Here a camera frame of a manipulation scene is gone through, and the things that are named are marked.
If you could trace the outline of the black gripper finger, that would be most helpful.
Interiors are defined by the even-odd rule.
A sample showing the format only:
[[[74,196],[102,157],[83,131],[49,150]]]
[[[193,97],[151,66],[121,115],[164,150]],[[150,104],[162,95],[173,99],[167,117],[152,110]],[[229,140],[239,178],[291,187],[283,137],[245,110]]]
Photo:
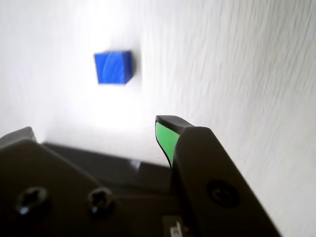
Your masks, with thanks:
[[[121,237],[111,191],[25,127],[0,140],[3,237]]]
[[[156,141],[196,237],[277,237],[279,232],[210,128],[158,115]]]

